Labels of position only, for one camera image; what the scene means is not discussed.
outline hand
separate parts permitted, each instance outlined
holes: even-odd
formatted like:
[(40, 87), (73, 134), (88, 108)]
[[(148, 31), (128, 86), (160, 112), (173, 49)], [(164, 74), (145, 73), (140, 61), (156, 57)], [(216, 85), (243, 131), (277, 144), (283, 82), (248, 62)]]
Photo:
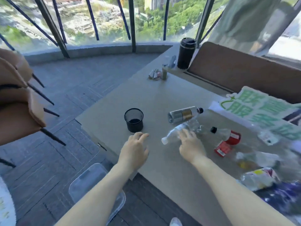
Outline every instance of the hand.
[(197, 159), (206, 157), (204, 145), (194, 132), (182, 129), (179, 131), (179, 136), (182, 141), (180, 154), (184, 159), (193, 164)]
[(148, 133), (136, 132), (123, 145), (118, 163), (128, 169), (139, 169), (148, 158), (148, 149), (144, 150), (143, 141), (149, 136)]

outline black lid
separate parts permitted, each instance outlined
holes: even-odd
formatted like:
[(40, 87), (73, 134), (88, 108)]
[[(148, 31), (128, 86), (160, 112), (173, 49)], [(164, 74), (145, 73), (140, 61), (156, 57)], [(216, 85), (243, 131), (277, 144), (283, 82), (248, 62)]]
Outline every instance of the black lid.
[(203, 108), (198, 108), (198, 113), (199, 113), (199, 114), (201, 114), (201, 113), (203, 113), (203, 112), (204, 112)]
[(195, 39), (189, 37), (185, 37), (181, 40), (181, 45), (186, 48), (195, 48), (196, 43), (197, 42), (195, 41)]
[(212, 127), (212, 128), (210, 129), (210, 132), (212, 132), (212, 133), (216, 133), (216, 131), (217, 131), (217, 127)]

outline brown board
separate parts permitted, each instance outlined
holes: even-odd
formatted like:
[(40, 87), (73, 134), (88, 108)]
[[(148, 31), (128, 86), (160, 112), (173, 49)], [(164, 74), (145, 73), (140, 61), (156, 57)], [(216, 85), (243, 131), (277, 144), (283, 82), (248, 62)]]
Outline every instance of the brown board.
[(211, 42), (204, 43), (188, 72), (239, 92), (243, 86), (301, 103), (301, 70)]

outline black tumbler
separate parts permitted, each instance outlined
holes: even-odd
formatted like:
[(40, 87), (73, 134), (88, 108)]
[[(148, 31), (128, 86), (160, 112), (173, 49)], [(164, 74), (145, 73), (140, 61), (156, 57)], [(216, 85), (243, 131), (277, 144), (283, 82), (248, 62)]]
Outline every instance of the black tumbler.
[(187, 69), (195, 51), (196, 41), (192, 38), (183, 38), (180, 43), (178, 68)]
[(130, 132), (140, 132), (143, 129), (143, 112), (140, 109), (132, 108), (124, 114), (126, 125)]

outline person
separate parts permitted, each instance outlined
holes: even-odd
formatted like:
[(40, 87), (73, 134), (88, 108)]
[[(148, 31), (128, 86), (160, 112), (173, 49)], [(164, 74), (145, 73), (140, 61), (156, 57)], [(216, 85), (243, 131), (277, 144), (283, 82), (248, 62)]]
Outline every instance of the person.
[[(130, 136), (121, 149), (117, 164), (55, 226), (106, 225), (123, 185), (148, 158), (149, 151), (143, 148), (143, 142), (148, 136), (141, 132)], [(207, 158), (205, 148), (194, 132), (183, 129), (179, 136), (182, 142), (180, 154), (209, 184), (233, 226), (294, 225)]]

